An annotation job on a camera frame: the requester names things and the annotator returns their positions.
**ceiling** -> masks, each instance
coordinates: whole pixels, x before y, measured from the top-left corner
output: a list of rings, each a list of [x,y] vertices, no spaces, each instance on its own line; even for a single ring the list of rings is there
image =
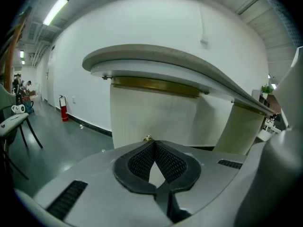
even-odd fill
[[[70,0],[57,14],[50,26],[42,24],[50,8],[57,0],[28,0],[33,7],[17,51],[25,51],[26,65],[36,66],[46,48],[58,34],[84,8],[98,0]],[[291,66],[296,48],[279,17],[270,7],[267,0],[214,0],[231,9],[252,27],[263,39],[267,50],[268,68],[271,83],[278,84]],[[21,60],[16,53],[14,65]]]

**gold object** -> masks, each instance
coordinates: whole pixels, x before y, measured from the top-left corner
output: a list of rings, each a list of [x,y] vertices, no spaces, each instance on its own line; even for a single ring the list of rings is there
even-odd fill
[[[152,138],[150,135],[146,136],[146,137],[143,139],[143,141],[149,141],[149,140],[153,140],[153,138]]]
[[[200,90],[197,88],[186,86],[176,82],[150,78],[115,77],[112,78],[112,84],[125,87],[153,89],[157,91],[179,94],[181,96],[199,97],[200,95]]]
[[[235,106],[239,107],[239,108],[244,108],[246,110],[249,110],[251,112],[254,112],[256,114],[260,114],[262,116],[265,116],[266,114],[262,111],[260,111],[259,109],[256,109],[256,108],[253,108],[253,107],[250,107],[248,105],[245,105],[245,104],[239,104],[239,103],[234,103]]]

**chair leg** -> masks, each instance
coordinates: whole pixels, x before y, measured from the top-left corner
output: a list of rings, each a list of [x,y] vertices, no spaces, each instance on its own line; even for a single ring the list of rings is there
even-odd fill
[[[41,145],[41,143],[40,143],[40,141],[38,140],[37,136],[35,135],[35,132],[34,132],[32,126],[30,125],[29,120],[26,119],[26,121],[27,121],[27,124],[28,124],[28,126],[29,126],[29,129],[30,129],[30,131],[32,132],[32,134],[33,134],[35,140],[37,141],[38,145],[40,146],[40,148],[43,148],[43,146]]]
[[[22,139],[23,139],[23,141],[24,141],[25,147],[27,148],[27,147],[28,147],[28,146],[27,146],[27,141],[25,140],[25,137],[24,137],[24,134],[23,134],[23,130],[22,130],[21,125],[19,125],[19,128],[20,128],[20,131],[21,131],[21,135],[22,135]]]
[[[3,147],[1,146],[1,151],[3,153],[3,159],[5,162],[7,163],[11,163],[12,166],[25,178],[28,180],[28,177],[12,162],[12,160],[9,158],[9,156],[6,154],[5,150],[3,149]]]

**potted plant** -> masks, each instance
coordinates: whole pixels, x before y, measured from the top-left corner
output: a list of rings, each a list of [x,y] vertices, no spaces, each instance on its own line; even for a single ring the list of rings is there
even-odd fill
[[[272,93],[273,90],[273,88],[270,88],[269,85],[265,84],[265,86],[261,87],[262,96],[267,99],[268,94]]]

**chair seat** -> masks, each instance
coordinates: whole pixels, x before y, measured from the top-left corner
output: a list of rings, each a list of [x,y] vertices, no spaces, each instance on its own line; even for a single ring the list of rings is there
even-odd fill
[[[18,127],[27,117],[28,113],[15,114],[0,123],[0,138],[3,138],[7,134],[9,134],[14,128]]]

